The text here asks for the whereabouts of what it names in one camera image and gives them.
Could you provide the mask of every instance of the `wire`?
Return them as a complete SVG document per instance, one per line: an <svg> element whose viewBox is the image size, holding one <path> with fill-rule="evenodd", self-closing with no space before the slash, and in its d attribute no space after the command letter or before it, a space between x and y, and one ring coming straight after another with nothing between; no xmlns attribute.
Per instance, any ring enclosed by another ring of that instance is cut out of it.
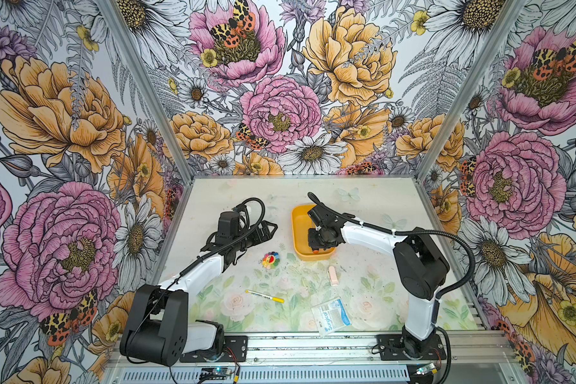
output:
<svg viewBox="0 0 576 384"><path fill-rule="evenodd" d="M168 287L166 287L165 290L162 291L162 294L160 295L160 297L158 298L158 300L154 303L154 306L152 307L152 309L149 310L149 312L147 312L147 314L145 316L143 316L143 319L140 321L139 326L136 328L136 331L128 334L128 338L126 339L126 360L128 360L129 363L131 364L145 364L145 363L149 363L148 361L132 361L132 359L130 358L130 348L132 347L132 344L129 344L128 341L130 340L130 336L131 335L136 335L137 332L139 332L140 327L143 325L143 323L145 323L145 320L147 319L147 317L154 312L154 309L156 309L156 307L158 306L158 303L160 303L160 301L162 300L162 298L164 297L164 295L169 291L169 288L172 287L174 284L177 283L177 281L179 281L179 278L173 280L173 282L171 284L169 284Z"/></svg>
<svg viewBox="0 0 576 384"><path fill-rule="evenodd" d="M249 235L253 234L258 229L258 226L261 224L262 220L265 217L265 204L262 202L262 200L260 198L257 198L257 197L246 198L246 200L243 200L243 202L235 208L240 208L249 202L257 202L258 204L260 204L260 217L258 218L258 220L256 220L256 223L251 228L247 229L247 231L244 234L237 237L232 242L224 244L223 246L217 248L216 250L213 250L207 254L204 254L202 256L197 257L196 260L194 260L194 262L191 265L188 265L183 271L179 272L179 277L177 277L177 279L176 279L177 281L180 278L184 277L188 272L193 270L197 265L199 265L200 263L202 263L203 261L205 261L209 257L214 256L215 254L220 253L222 251L228 250L229 248L231 248L235 244L238 244L238 243L242 242L243 240L245 240Z"/></svg>
<svg viewBox="0 0 576 384"><path fill-rule="evenodd" d="M163 291L162 294L160 295L160 297L158 298L158 300L154 303L154 306L152 307L152 309L149 310L149 312L147 312L147 314L145 316L143 316L143 319L140 321L139 326L136 328L136 331L128 334L128 338L126 339L126 360L128 360L129 363L131 364L145 364L145 363L149 363L148 361L132 361L132 359L130 358L130 348L132 347L131 344L128 343L128 341L130 340L130 336L131 335L136 335L137 332L139 332L140 327L143 325L143 323L145 323L145 320L147 319L147 317L154 312L154 309L156 309L156 307L158 306L158 304L160 303L160 301L162 300L162 298L166 295L166 293L169 291L169 289L177 284L179 282L179 279L181 279L182 277L184 277L188 272L190 272L191 270L193 270L197 265L199 265L200 263L202 263L205 259L208 259L211 256L214 256L215 254L217 254L218 252L222 252L224 250L229 249L230 247L232 247L233 245L242 242L244 239L246 239L250 234L254 233L254 231L256 231L258 229L258 226L261 224L262 220L265 217L265 204L262 202L262 200L260 198L257 197L250 197L250 198L246 198L246 200L243 200L243 202L241 202L241 204L237 205L235 208L239 209L239 211L241 210L242 207L245 207L245 205L249 202L257 202L258 204L260 204L260 217L258 218L258 220L256 221L256 224L254 226L252 226L252 228L249 228L246 230L246 232L244 234L242 234L241 236L237 237L236 239L234 239L232 242L225 244L223 246L221 246L220 248L217 248L216 250L213 250L203 256L197 257L196 260L189 266L187 266L183 271L179 272L179 276L177 278L175 278L175 280L173 280L173 282L171 284L169 284L168 287L166 287ZM245 208L246 211L246 224L249 224L249 215L247 213L247 207ZM217 232L211 234L211 236L209 236L209 238L207 238L207 243L209 243L211 241L211 238L213 236L216 235Z"/></svg>
<svg viewBox="0 0 576 384"><path fill-rule="evenodd" d="M224 375L216 375L215 373L210 373L208 375L201 375L200 376L200 380L198 380L197 384L201 384L203 381L207 381L207 380L211 380L211 379L226 379L226 376Z"/></svg>
<svg viewBox="0 0 576 384"><path fill-rule="evenodd" d="M441 368L441 366L442 366L442 357L440 356L440 353L437 351L437 349L435 349L435 348L431 348L431 349L433 349L433 352L435 352L436 355L437 355L437 364L436 364L436 367L439 369L439 368Z"/></svg>
<svg viewBox="0 0 576 384"><path fill-rule="evenodd" d="M169 373L171 374L171 379L173 380L173 383L179 384L179 383L177 383L177 380L175 380L175 376L172 375L172 369L171 369L171 367L169 367Z"/></svg>
<svg viewBox="0 0 576 384"><path fill-rule="evenodd" d="M239 363L237 362L237 357L235 356L235 353L233 352L232 349L230 349L230 347L226 347L226 349L228 350L228 352L230 353L230 356L233 357L233 360L235 362L235 365L237 367L236 371L235 371L235 380L233 381L233 384L235 384L237 381L239 381L239 374L241 374L241 366L239 365Z"/></svg>
<svg viewBox="0 0 576 384"><path fill-rule="evenodd" d="M355 220L353 218L349 218L349 217L345 216L344 214L341 214L337 211L334 211L331 208L329 208L328 206L324 205L322 202L320 202L318 197L316 197L316 195L314 195L311 192L309 192L307 194L307 196L316 205L319 205L319 206L323 207L325 210L331 212L332 214L337 215L338 217L340 217L346 221L349 221L353 224L357 224L358 226L368 227L371 229L379 230L380 232L384 232L385 234L391 234L391 235L396 235L396 236L413 236L413 235L444 236L444 237L450 238L450 239L454 240L455 242L459 243L459 245L461 245L461 247L463 247L463 249L465 249L465 251L468 254L468 259L469 259L468 271L456 283L451 284L451 285L447 286L446 288L440 289L436 294L437 300L441 299L442 296L445 295L446 293L453 291L453 290L465 285L469 280L471 280L474 277L474 271L476 270L476 257L474 256L474 253L472 252L472 250L469 248L469 245L457 235L449 234L449 233L441 231L441 230L432 230L432 229L422 229L422 230L412 230L412 231L392 231L392 230L384 228L384 227L376 226L375 224L369 224L368 222L361 222L361 221Z"/></svg>
<svg viewBox="0 0 576 384"><path fill-rule="evenodd" d="M446 368L444 369L444 374L440 381L437 384L444 384L446 379L448 378L448 374L450 373L450 363L452 362L452 352L450 351L450 338L448 337L448 333L442 327L436 327L438 331L440 331L444 335L444 342L446 342Z"/></svg>

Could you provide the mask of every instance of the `floral tablecloth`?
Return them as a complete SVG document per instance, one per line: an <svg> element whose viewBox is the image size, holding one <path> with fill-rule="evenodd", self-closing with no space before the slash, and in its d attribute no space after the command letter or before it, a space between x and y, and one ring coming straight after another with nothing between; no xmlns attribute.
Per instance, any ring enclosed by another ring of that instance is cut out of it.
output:
<svg viewBox="0 0 576 384"><path fill-rule="evenodd" d="M345 331L396 331L407 317L407 291L394 260L362 246L342 244L329 260L301 261L292 243L291 211L309 204L307 192L323 202L374 224L397 229L430 228L411 179L222 179L196 180L184 212L163 277L190 264L207 236L217 229L220 212L245 198L257 196L266 206L265 219L279 228L274 238L247 251L237 265L211 281L190 301L190 322L216 321L227 332L316 331L313 305L341 298L352 322ZM257 218L256 207L252 217ZM262 259L277 252L272 265ZM339 285L331 287L329 265L335 266ZM456 279L448 273L446 284ZM250 289L280 297L277 303L246 294ZM438 324L446 329L476 329L459 290L445 296Z"/></svg>

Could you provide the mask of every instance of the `black mounting plate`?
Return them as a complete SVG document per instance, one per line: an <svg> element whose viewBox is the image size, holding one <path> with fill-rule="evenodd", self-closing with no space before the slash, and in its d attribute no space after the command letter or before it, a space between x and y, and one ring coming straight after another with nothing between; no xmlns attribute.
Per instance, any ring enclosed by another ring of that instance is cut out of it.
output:
<svg viewBox="0 0 576 384"><path fill-rule="evenodd" d="M382 361L407 361L407 360L442 360L446 359L446 350L442 345L442 339L439 335L435 335L434 342L431 344L431 348L428 352L425 352L425 355L419 359L415 359L413 357L408 357L405 353L402 353L398 350L392 350L390 348L392 345L399 343L401 339L401 334L383 334L383 335L376 335L376 339L378 340L379 346L384 346L384 349L380 348L380 359Z"/></svg>
<svg viewBox="0 0 576 384"><path fill-rule="evenodd" d="M247 336L229 336L224 339L224 347L230 348L239 363L246 361ZM184 353L179 358L182 363L233 363L233 358L224 352L219 359L206 359L204 351Z"/></svg>

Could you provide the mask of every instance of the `yellow bowl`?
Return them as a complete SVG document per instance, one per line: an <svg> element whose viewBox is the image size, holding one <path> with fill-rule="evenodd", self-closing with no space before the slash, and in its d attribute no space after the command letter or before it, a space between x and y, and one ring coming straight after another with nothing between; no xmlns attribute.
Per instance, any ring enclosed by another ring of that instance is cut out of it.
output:
<svg viewBox="0 0 576 384"><path fill-rule="evenodd" d="M303 261L326 260L335 252L334 248L314 252L309 247L307 231L310 228L315 228L315 226L311 218L307 215L307 212L315 206L315 204L299 205L292 210L292 239L294 241L294 250Z"/></svg>

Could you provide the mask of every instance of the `plastic package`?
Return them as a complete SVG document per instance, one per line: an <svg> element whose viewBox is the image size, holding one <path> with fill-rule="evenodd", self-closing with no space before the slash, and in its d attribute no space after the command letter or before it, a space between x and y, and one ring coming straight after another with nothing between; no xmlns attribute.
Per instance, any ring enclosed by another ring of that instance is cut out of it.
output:
<svg viewBox="0 0 576 384"><path fill-rule="evenodd" d="M320 336L326 336L350 325L348 314L339 297L314 305L311 311Z"/></svg>

